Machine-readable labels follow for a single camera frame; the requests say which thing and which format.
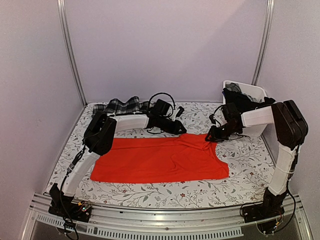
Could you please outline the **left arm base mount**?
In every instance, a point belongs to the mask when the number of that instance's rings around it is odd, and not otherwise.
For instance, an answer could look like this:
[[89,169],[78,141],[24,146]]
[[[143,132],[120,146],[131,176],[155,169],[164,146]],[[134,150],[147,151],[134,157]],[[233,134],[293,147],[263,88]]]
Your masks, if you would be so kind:
[[88,223],[92,213],[92,205],[87,201],[73,202],[72,196],[65,196],[59,190],[58,184],[54,183],[49,191],[51,197],[50,207],[48,212],[52,215],[71,217],[72,220]]

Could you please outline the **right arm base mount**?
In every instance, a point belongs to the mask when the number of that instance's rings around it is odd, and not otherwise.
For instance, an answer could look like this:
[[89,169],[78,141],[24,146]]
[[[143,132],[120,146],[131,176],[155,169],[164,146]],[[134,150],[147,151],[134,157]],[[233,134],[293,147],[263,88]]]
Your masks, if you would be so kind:
[[283,201],[287,194],[288,192],[285,191],[282,194],[274,195],[266,188],[262,203],[241,206],[240,216],[244,218],[245,223],[250,223],[283,215],[285,213]]

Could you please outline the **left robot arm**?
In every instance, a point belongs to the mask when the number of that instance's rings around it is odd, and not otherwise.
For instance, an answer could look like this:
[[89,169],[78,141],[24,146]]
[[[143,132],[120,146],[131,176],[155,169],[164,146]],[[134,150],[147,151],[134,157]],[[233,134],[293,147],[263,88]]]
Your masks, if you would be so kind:
[[158,99],[153,106],[150,104],[147,101],[143,106],[131,107],[127,102],[121,102],[120,106],[112,111],[95,111],[84,132],[82,148],[67,167],[61,187],[54,183],[49,190],[50,197],[56,201],[55,209],[63,217],[70,217],[74,213],[74,205],[69,201],[74,197],[79,183],[89,168],[111,150],[115,133],[154,127],[173,135],[187,132],[179,120],[171,118],[176,108],[174,102],[169,104]]

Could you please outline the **red orange garment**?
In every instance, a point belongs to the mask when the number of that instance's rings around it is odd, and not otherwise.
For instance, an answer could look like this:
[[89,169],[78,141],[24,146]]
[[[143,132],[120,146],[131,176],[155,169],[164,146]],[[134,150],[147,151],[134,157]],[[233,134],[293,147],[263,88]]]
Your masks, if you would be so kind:
[[111,150],[96,161],[90,179],[123,184],[225,179],[229,167],[217,157],[216,146],[203,134],[116,138]]

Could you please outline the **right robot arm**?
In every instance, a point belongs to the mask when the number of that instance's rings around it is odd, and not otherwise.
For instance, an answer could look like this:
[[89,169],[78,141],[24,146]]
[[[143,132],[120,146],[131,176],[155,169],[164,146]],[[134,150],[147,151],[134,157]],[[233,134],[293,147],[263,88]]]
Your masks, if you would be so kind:
[[274,158],[275,169],[265,191],[265,198],[279,198],[288,192],[288,183],[295,173],[302,144],[308,134],[308,124],[294,100],[276,101],[240,112],[236,104],[222,105],[225,123],[213,125],[206,137],[207,142],[223,142],[243,129],[265,126],[262,135],[268,151]]

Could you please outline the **black white plaid skirt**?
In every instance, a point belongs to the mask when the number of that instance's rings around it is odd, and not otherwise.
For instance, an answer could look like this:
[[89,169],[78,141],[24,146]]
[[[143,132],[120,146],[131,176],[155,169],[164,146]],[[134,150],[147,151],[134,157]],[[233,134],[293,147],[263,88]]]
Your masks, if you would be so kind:
[[148,108],[148,101],[140,101],[138,96],[133,96],[126,102],[117,98],[111,99],[108,104],[95,104],[92,109],[92,117],[96,113],[107,113],[112,115],[127,115],[136,112],[144,112]]

